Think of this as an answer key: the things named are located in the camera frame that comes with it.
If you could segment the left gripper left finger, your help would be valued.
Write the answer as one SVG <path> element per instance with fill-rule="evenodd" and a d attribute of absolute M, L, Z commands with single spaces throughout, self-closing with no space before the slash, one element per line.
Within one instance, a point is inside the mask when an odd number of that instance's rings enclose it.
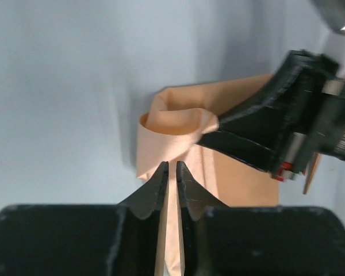
<path fill-rule="evenodd" d="M 163 275 L 168 163 L 116 205 L 0 210 L 0 275 Z"/>

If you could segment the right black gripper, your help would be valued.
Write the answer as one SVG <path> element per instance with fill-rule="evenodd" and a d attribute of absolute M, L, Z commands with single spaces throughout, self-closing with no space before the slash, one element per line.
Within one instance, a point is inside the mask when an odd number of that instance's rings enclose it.
<path fill-rule="evenodd" d="M 310 174 L 320 154 L 345 161 L 345 79 L 326 55 L 290 51 L 247 100 L 219 116 L 200 146 L 279 181 Z"/>

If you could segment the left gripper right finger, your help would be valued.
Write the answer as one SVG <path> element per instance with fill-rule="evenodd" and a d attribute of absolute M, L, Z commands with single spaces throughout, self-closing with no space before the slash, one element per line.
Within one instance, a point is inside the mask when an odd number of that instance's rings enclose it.
<path fill-rule="evenodd" d="M 316 206 L 231 208 L 177 164 L 185 275 L 345 275 L 345 228 Z"/>

